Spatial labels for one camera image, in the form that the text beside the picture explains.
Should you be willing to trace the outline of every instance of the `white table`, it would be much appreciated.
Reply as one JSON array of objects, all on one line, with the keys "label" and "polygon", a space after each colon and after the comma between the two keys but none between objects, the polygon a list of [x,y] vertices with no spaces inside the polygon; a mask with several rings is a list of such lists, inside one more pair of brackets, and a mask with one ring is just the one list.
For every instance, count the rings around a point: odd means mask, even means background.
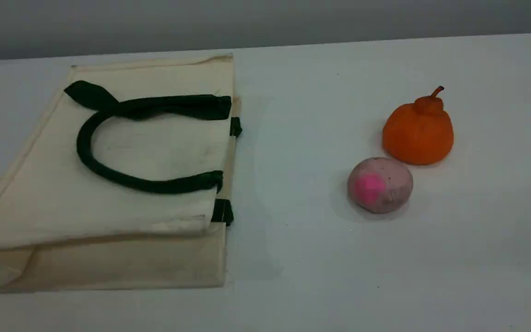
[{"label": "white table", "polygon": [[[244,105],[227,285],[0,295],[0,331],[531,332],[531,35],[232,50]],[[0,61],[0,175],[69,65]],[[456,135],[402,210],[346,199],[394,108],[445,86]]]}]

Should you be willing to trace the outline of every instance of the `gray wall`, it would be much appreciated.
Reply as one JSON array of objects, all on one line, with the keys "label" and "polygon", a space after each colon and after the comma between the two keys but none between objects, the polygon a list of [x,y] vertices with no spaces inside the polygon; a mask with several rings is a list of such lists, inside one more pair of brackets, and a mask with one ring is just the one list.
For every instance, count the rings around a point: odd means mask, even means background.
[{"label": "gray wall", "polygon": [[515,32],[531,0],[0,0],[0,59]]}]

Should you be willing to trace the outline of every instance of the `canvas tote bag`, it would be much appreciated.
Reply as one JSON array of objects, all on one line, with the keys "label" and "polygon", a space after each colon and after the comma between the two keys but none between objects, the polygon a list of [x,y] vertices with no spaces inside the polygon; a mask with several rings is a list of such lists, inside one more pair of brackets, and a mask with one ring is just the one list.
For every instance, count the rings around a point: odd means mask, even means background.
[{"label": "canvas tote bag", "polygon": [[[95,111],[65,93],[89,82],[118,101],[230,97],[222,120],[113,116],[93,134],[99,162],[164,181],[222,172],[222,187],[181,194],[124,187],[76,152]],[[23,151],[0,179],[0,292],[220,286],[240,101],[232,55],[73,66]]]}]

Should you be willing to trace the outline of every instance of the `pear stem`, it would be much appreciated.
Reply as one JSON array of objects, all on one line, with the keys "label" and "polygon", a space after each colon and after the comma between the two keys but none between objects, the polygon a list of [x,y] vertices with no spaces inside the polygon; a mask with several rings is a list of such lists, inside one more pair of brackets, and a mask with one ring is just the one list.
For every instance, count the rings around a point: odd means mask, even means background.
[{"label": "pear stem", "polygon": [[438,93],[440,93],[441,90],[444,90],[443,86],[438,86],[438,88],[434,91],[434,93],[431,94],[433,98],[438,96]]}]

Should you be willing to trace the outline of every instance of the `ball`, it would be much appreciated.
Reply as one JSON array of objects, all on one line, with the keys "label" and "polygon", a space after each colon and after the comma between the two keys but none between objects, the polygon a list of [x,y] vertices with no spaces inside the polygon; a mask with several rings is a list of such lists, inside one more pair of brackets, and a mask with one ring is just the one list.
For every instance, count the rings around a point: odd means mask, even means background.
[{"label": "ball", "polygon": [[384,157],[363,160],[348,178],[348,196],[372,213],[388,213],[407,202],[413,176],[402,162]]}]

